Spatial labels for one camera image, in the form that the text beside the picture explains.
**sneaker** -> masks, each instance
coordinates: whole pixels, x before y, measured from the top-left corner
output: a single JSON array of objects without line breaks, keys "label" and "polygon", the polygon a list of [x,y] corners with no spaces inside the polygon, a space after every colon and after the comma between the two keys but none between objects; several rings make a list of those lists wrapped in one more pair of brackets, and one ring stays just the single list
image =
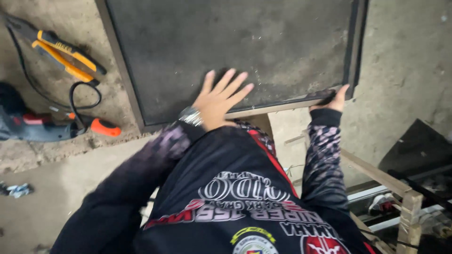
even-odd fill
[{"label": "sneaker", "polygon": [[395,198],[392,193],[380,194],[373,199],[372,204],[369,206],[369,215],[377,216],[393,212],[396,208]]}]

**yellow-handled pliers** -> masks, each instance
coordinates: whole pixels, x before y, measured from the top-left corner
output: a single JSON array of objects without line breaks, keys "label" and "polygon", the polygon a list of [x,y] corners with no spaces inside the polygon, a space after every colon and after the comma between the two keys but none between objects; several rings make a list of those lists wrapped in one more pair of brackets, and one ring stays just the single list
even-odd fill
[{"label": "yellow-handled pliers", "polygon": [[39,30],[27,21],[1,11],[0,16],[4,18],[6,25],[10,29],[29,39],[32,42],[32,47],[35,48],[41,55],[49,57],[60,69],[67,71],[81,81],[88,83],[91,86],[97,86],[99,84],[97,79],[73,66],[55,49],[74,57],[96,73],[100,73],[102,75],[107,73],[105,68],[97,63],[88,54],[83,52],[80,48],[61,40],[54,32]]}]

